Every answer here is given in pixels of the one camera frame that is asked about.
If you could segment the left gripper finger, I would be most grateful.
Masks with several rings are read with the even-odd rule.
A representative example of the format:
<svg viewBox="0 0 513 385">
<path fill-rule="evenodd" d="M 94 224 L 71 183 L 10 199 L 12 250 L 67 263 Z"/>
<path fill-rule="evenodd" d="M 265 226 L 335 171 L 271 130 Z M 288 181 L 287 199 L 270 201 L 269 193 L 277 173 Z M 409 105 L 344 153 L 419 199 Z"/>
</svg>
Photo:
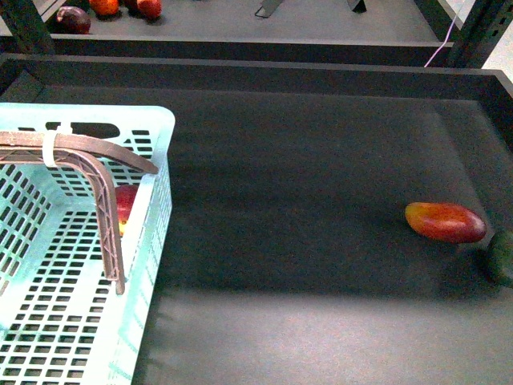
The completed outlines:
<svg viewBox="0 0 513 385">
<path fill-rule="evenodd" d="M 124 294 L 125 274 L 115 187 L 109 172 L 93 155 L 67 148 L 55 151 L 55 166 L 73 168 L 89 181 L 95 198 L 105 278 L 115 283 L 115 292 L 118 295 Z"/>
<path fill-rule="evenodd" d="M 29 148 L 42 150 L 42 141 L 46 132 L 1 132 L 1 146 L 7 148 Z M 138 172 L 156 174 L 158 168 L 150 161 L 134 152 L 110 141 L 76 134 L 58 134 L 55 141 L 57 150 L 77 150 L 115 160 Z"/>
</svg>

